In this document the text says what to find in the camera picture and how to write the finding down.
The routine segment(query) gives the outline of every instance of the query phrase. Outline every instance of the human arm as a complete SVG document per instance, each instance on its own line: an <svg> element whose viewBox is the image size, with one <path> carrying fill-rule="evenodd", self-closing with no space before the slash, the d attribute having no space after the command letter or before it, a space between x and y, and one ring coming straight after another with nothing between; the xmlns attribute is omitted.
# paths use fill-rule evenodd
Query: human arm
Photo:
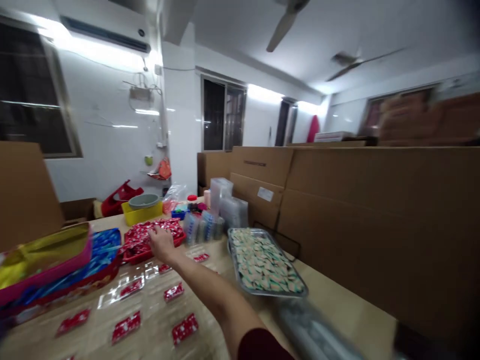
<svg viewBox="0 0 480 360"><path fill-rule="evenodd" d="M265 324L232 284L175 248L169 231L155 226L149 235L153 254L171 266L210 310L221 327L231 358L237 359L245 334L252 329L265 329Z"/></svg>

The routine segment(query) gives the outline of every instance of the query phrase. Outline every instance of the yellow basket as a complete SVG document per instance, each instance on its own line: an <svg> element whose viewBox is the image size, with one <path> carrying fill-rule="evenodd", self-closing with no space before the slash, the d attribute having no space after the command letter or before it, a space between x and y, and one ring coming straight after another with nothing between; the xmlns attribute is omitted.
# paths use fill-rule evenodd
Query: yellow basket
<svg viewBox="0 0 480 360"><path fill-rule="evenodd" d="M128 202L124 202L121 205L123 214L125 215L125 222L128 226L132 226L138 223L143 223L147 220L158 218L163 214L163 203L159 201L157 204L146 207L140 210L134 210L130 207Z"/></svg>

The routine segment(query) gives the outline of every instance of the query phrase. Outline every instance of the metal tray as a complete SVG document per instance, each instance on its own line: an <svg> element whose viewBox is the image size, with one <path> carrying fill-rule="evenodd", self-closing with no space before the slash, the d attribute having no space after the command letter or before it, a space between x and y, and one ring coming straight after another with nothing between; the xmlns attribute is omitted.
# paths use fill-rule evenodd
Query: metal tray
<svg viewBox="0 0 480 360"><path fill-rule="evenodd" d="M262 235L265 238L269 239L271 241L271 243L274 244L276 246L276 248L280 250L280 252L285 257L285 259L287 259L288 262L290 263L290 266L293 268L293 270L295 270L295 274L298 276L298 278L302 282L302 284L304 286L304 290L301 293L294 293L294 292L287 292L287 291L252 290L252 289L249 289L248 287L246 287L244 285L244 283L242 282L242 280L240 279L239 264L237 262L237 251L235 249L235 246L232 243L232 241L233 241L232 231L234 231L234 230L239 230L239 229L230 228L227 231L227 234L228 234L228 250L230 252L231 259L233 261L233 267L235 268L236 281L240 284L240 287L243 290L245 290L247 293L252 294L252 295L263 295L263 296L271 296L271 297L278 297L278 298L306 298L309 295L309 288L308 288L307 284L302 279L302 277L300 276L300 274L297 271L297 269L295 268L295 266L292 265L289 258L285 256L284 251L278 245L278 243L275 241L275 239L267 231L265 231L263 229L259 229L259 228L253 228L253 227L250 228L250 231L252 233L256 233L257 235Z"/></svg>

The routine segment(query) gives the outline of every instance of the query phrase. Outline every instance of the small green object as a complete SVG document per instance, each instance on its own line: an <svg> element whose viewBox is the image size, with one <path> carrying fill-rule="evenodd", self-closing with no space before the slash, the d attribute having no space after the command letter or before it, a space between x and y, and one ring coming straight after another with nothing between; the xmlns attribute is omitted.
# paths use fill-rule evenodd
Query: small green object
<svg viewBox="0 0 480 360"><path fill-rule="evenodd" d="M154 163L154 157L153 156L145 156L145 164L147 166L152 166Z"/></svg>

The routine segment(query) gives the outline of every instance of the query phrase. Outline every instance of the gray bowl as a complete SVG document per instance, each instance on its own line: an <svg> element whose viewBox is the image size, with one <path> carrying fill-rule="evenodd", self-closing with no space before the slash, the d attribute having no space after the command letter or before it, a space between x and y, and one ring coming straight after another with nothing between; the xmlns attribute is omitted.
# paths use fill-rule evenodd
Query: gray bowl
<svg viewBox="0 0 480 360"><path fill-rule="evenodd" d="M128 201L128 205L134 210L150 208L160 201L160 196L157 194L142 194L132 197Z"/></svg>

